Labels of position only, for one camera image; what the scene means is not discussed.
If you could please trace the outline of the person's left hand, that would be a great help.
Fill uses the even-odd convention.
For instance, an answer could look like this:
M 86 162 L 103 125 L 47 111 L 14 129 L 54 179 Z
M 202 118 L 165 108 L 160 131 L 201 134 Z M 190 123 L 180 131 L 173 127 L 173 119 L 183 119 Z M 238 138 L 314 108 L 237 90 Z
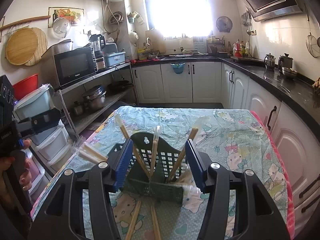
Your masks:
M 30 161 L 23 152 L 29 148 L 30 140 L 18 141 L 18 147 L 5 147 L 1 154 L 1 204 L 18 208 L 21 212 L 31 210 L 29 189 L 31 188 Z

